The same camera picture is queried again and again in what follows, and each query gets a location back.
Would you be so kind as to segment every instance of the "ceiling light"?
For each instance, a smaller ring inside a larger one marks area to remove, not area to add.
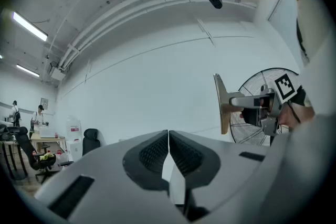
[[[18,15],[16,12],[13,12],[13,19],[16,20],[19,24],[21,24],[23,27],[28,29],[30,32],[32,32],[34,35],[38,36],[43,41],[47,40],[47,35],[44,34],[41,30],[37,29],[34,25],[23,19],[20,15]]]
[[[26,68],[24,68],[24,67],[22,67],[22,66],[20,66],[20,65],[16,65],[16,67],[19,68],[19,69],[21,69],[21,70],[24,70],[24,71],[28,72],[29,74],[34,75],[34,76],[37,76],[37,77],[40,76],[39,74],[37,74],[37,73],[35,73],[35,72],[32,72],[32,71],[30,71],[30,70],[28,70],[28,69],[26,69]]]

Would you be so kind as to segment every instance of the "wooden table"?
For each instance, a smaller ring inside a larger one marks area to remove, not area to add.
[[[26,178],[28,176],[28,173],[26,171],[26,167],[25,167],[25,164],[24,164],[23,159],[22,159],[20,145],[17,142],[14,142],[14,141],[0,141],[0,143],[2,144],[2,152],[4,154],[5,161],[6,161],[6,166],[8,168],[9,175],[10,175],[11,179],[22,180],[22,179]],[[12,170],[11,166],[9,165],[5,145],[8,145],[9,155],[10,155],[10,158],[12,160],[14,170]],[[12,146],[13,147],[17,146],[17,151],[18,151],[18,154],[19,154],[22,169],[17,169],[16,168],[16,164],[15,164],[14,156],[13,156],[13,152],[12,152]]]
[[[39,133],[33,133],[31,135],[30,141],[33,144],[33,147],[37,150],[37,143],[48,143],[48,142],[57,142],[62,150],[66,150],[67,144],[65,143],[65,138],[43,138],[40,137]]]

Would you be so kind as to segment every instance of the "black fan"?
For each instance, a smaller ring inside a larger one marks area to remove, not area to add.
[[[288,74],[294,88],[297,90],[300,87],[298,74],[284,68],[271,68],[261,71],[249,78],[240,87],[239,91],[245,96],[259,95],[262,85],[267,84],[270,86],[270,82],[277,79],[284,72]],[[240,112],[235,112],[232,113],[230,117],[230,130],[235,143],[270,146],[270,136],[265,135],[260,127],[245,123],[245,121],[241,119],[239,115]],[[279,134],[288,133],[289,129],[287,126],[281,125],[277,132]]]

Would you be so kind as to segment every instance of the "black office chair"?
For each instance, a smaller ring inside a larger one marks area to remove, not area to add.
[[[45,161],[40,161],[40,156],[43,156],[47,153],[47,148],[50,146],[42,146],[41,148],[44,149],[44,153],[37,154],[37,151],[34,149],[33,145],[31,144],[29,138],[28,138],[28,130],[25,127],[20,127],[19,132],[15,133],[15,139],[17,143],[20,145],[22,150],[26,153],[29,164],[31,168],[34,170],[43,169],[44,171],[42,173],[38,173],[35,175],[36,180],[38,180],[37,176],[43,176],[43,179],[41,181],[41,184],[46,180],[47,177],[52,176],[53,174],[57,173],[57,171],[50,171],[51,166],[55,163],[56,157],[49,158]]]
[[[95,150],[100,147],[100,141],[97,139],[98,130],[97,129],[86,129],[84,131],[84,139],[83,139],[83,154],[87,154],[90,151]],[[64,162],[61,163],[60,166],[70,165],[73,162]]]

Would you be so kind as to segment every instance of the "poster on wall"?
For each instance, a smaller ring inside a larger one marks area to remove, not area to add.
[[[41,105],[43,106],[44,110],[48,110],[48,99],[41,98]]]

